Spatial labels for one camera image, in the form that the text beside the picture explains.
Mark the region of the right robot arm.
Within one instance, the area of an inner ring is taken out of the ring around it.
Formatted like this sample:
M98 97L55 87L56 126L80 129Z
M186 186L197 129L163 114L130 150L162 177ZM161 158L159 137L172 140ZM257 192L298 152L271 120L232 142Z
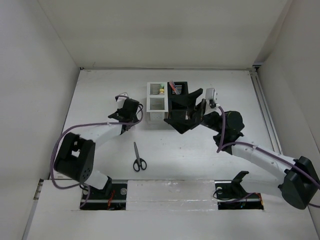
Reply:
M197 98L205 98L197 103ZM184 134L198 126L215 131L213 140L217 152L225 152L251 162L275 177L271 195L283 198L296 209L304 210L320 189L320 179L310 159L301 156L293 158L268 150L248 140L242 130L245 125L238 111L224 111L217 103L214 88L194 92L169 91L169 117L164 121L178 133Z

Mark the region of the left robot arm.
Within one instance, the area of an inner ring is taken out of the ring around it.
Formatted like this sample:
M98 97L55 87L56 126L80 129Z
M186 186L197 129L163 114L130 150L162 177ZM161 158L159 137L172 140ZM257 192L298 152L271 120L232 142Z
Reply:
M117 95L121 108L108 116L112 121L78 124L65 130L55 143L50 159L50 176L53 185L66 190L80 185L94 190L100 198L107 198L112 191L112 179L94 170L95 151L111 139L129 131L143 117L143 105L127 95ZM71 186L59 186L54 171L77 182Z

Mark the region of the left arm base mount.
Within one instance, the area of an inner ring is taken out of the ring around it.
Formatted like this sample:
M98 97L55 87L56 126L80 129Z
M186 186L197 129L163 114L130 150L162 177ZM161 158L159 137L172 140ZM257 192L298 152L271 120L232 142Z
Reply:
M83 211L124 211L127 205L128 180L113 180L108 195L88 186L80 185L82 196L79 208Z

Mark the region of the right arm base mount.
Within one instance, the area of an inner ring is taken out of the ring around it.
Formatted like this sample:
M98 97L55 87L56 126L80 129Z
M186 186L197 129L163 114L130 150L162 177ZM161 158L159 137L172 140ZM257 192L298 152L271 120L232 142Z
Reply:
M246 192L241 186L248 171L240 171L232 180L215 181L212 197L218 210L264 210L262 196L258 192Z

